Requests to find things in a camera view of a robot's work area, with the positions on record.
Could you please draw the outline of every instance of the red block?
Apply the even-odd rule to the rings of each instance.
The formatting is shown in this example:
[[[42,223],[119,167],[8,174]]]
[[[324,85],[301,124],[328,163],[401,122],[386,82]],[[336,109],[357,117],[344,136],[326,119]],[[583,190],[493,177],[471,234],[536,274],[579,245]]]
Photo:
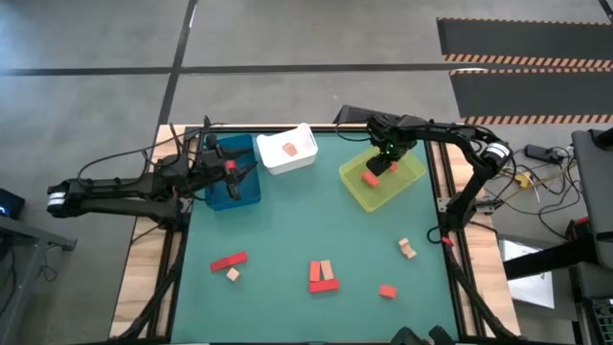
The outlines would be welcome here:
[[[227,256],[225,258],[221,258],[215,262],[211,263],[211,272],[217,272],[223,268],[229,267],[231,265],[240,264],[247,261],[247,253],[243,250],[238,252],[237,254],[233,254]]]
[[[376,186],[379,185],[379,180],[376,179],[375,174],[370,171],[363,172],[362,179],[364,180],[364,182],[366,182],[369,186],[373,188],[376,188]]]
[[[387,298],[396,298],[396,291],[397,289],[392,286],[380,286],[379,287],[379,294]]]
[[[321,264],[320,262],[310,262],[310,273],[308,280],[310,282],[319,282],[319,274],[321,272]]]
[[[336,279],[320,282],[311,282],[308,284],[308,292],[310,293],[326,292],[333,290],[338,290],[338,281]]]

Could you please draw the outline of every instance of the gray floor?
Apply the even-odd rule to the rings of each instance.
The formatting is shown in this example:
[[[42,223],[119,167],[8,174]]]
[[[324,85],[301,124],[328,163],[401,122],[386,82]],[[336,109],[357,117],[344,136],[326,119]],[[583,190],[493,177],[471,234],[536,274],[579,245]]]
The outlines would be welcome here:
[[[187,0],[0,1],[0,68],[170,66],[186,6]],[[437,16],[606,22],[596,0],[201,0],[184,65],[440,62]],[[72,255],[52,253],[60,278],[37,288],[24,344],[106,338],[134,220],[53,219],[45,191],[94,158],[149,145],[166,83],[166,76],[0,78],[0,187],[27,198],[24,221],[79,238]],[[200,123],[207,114],[226,123],[327,123],[342,104],[458,120],[445,72],[182,76],[170,120]],[[520,148],[566,147],[572,130],[588,127],[606,126],[493,129]],[[140,164],[119,159],[92,175],[134,175]],[[512,202],[539,206],[532,193]],[[579,204],[547,220],[561,230],[583,214]],[[520,240],[557,241],[536,218],[506,208],[494,223]],[[556,276],[556,310],[518,306],[520,324],[535,339],[568,342],[574,316],[565,302],[567,279]]]

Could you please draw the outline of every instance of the desk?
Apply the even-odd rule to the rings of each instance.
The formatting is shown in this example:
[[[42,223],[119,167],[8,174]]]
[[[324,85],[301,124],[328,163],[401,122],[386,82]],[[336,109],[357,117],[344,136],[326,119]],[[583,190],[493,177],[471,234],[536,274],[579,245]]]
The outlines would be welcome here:
[[[168,128],[162,126],[158,133],[157,141],[160,142],[169,137],[170,133]],[[436,167],[441,168],[441,158],[437,154],[439,152],[438,146],[434,144],[433,147],[434,149],[432,151],[435,154],[433,160],[437,162]],[[173,150],[174,144],[172,143],[160,146],[154,152],[154,159],[170,154]],[[458,149],[449,148],[449,158],[456,178],[455,187],[461,190],[471,175],[471,168],[464,161]],[[437,175],[437,183],[441,184],[441,193],[444,196],[446,188],[444,184],[445,176],[443,174],[443,169],[437,169]],[[491,224],[491,219],[489,217],[479,217],[476,220]],[[151,222],[149,220],[139,219],[135,226],[134,236],[146,231],[150,226]],[[160,262],[159,256],[160,253],[162,253],[164,237],[165,235],[163,232],[155,231],[140,239],[139,242],[135,243],[130,249],[126,263],[125,277],[112,324],[111,335],[120,334],[140,312],[142,306],[151,295],[155,285]],[[466,229],[466,241],[478,290],[503,324],[512,332],[519,334],[511,295],[494,234],[488,230],[469,226]],[[177,241],[174,241],[174,243],[174,250],[172,251],[176,251]],[[207,274],[206,265],[204,265],[203,273]],[[171,292],[169,291],[166,296],[166,302],[161,308],[161,316],[158,320],[158,333],[162,332],[165,327],[172,326],[173,317],[170,318],[170,322],[167,321],[169,316],[170,296]],[[466,333],[474,334],[475,325],[471,323],[473,320],[471,307],[462,294],[461,300]]]

